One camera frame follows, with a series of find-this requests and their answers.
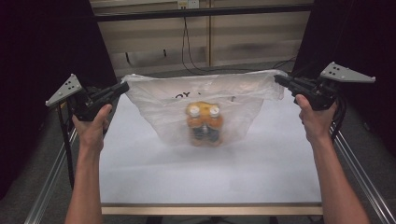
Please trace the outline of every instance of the hand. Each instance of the hand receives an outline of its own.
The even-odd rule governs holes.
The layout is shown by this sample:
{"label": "hand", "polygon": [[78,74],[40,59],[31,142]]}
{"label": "hand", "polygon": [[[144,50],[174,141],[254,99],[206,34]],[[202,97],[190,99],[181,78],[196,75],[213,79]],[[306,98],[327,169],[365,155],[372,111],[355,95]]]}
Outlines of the hand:
{"label": "hand", "polygon": [[73,122],[79,135],[80,150],[87,148],[100,154],[104,146],[103,130],[108,128],[107,116],[111,108],[112,105],[104,105],[92,122],[79,121],[76,116],[73,116]]}
{"label": "hand", "polygon": [[330,139],[329,130],[337,108],[336,103],[332,104],[328,110],[314,111],[303,95],[296,95],[296,100],[301,108],[300,119],[305,127],[306,139],[311,144],[322,139]]}

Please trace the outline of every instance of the cable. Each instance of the cable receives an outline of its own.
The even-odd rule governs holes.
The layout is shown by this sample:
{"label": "cable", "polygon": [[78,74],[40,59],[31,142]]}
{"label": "cable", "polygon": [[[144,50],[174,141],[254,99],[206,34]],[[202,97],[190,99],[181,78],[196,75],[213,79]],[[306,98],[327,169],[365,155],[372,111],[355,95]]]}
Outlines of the cable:
{"label": "cable", "polygon": [[283,61],[283,62],[276,63],[276,64],[274,64],[274,66],[272,67],[272,69],[277,69],[277,68],[280,68],[280,67],[282,67],[283,65],[285,65],[285,64],[287,64],[287,63],[295,62],[295,60],[294,60],[295,58],[297,58],[297,57],[294,56],[294,57],[288,59],[287,61]]}
{"label": "cable", "polygon": [[334,125],[334,129],[332,131],[332,141],[334,142],[335,137],[339,133],[342,123],[344,121],[344,117],[347,112],[347,101],[344,96],[341,94],[338,94],[338,97],[336,99],[337,103],[337,109],[335,110],[332,123]]}
{"label": "cable", "polygon": [[181,49],[181,61],[183,63],[183,66],[187,69],[187,71],[189,71],[192,74],[198,75],[198,76],[204,76],[205,74],[199,74],[199,73],[195,73],[192,72],[184,63],[184,46],[185,46],[185,42],[184,39],[187,35],[187,44],[188,44],[188,48],[189,48],[189,57],[190,57],[190,61],[192,63],[192,66],[202,72],[215,72],[215,71],[235,71],[235,70],[239,70],[239,71],[249,71],[249,72],[257,72],[260,71],[258,69],[248,69],[248,68],[218,68],[218,69],[202,69],[199,68],[195,65],[194,61],[192,60],[191,57],[191,45],[190,45],[190,36],[189,36],[189,28],[187,27],[187,20],[186,18],[184,18],[184,32],[183,32],[183,46]]}

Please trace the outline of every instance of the white surface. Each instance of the white surface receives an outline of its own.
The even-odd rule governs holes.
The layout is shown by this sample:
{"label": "white surface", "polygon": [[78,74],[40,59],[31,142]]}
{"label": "white surface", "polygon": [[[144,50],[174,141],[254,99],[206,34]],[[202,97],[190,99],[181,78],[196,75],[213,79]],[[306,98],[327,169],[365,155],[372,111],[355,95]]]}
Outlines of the white surface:
{"label": "white surface", "polygon": [[102,203],[317,203],[312,149],[290,92],[227,147],[169,147],[123,94],[100,163]]}

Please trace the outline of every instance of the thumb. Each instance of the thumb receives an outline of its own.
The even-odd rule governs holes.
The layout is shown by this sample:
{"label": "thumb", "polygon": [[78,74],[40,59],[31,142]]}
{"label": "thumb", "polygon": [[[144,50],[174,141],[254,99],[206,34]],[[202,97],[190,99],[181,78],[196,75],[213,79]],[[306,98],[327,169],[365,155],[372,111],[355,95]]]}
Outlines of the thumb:
{"label": "thumb", "polygon": [[312,110],[311,104],[309,104],[309,101],[305,98],[305,96],[297,94],[296,101],[303,111]]}
{"label": "thumb", "polygon": [[113,108],[112,105],[104,105],[102,108],[99,110],[98,114],[96,115],[94,121],[98,121],[101,124],[106,120],[108,114],[111,111],[111,108]]}

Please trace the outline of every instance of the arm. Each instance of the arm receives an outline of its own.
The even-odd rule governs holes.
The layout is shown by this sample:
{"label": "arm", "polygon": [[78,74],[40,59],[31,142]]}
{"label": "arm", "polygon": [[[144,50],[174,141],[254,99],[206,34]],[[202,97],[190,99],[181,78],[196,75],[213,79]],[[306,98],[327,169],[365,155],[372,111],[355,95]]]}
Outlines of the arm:
{"label": "arm", "polygon": [[103,129],[111,105],[105,105],[92,122],[79,121],[73,116],[78,135],[79,153],[75,186],[65,223],[102,223],[99,194],[99,158],[104,146]]}
{"label": "arm", "polygon": [[306,138],[314,151],[325,223],[370,223],[347,181],[332,145],[329,129],[336,104],[326,111],[313,111],[302,95],[297,95],[296,100],[302,109],[300,118],[305,127]]}

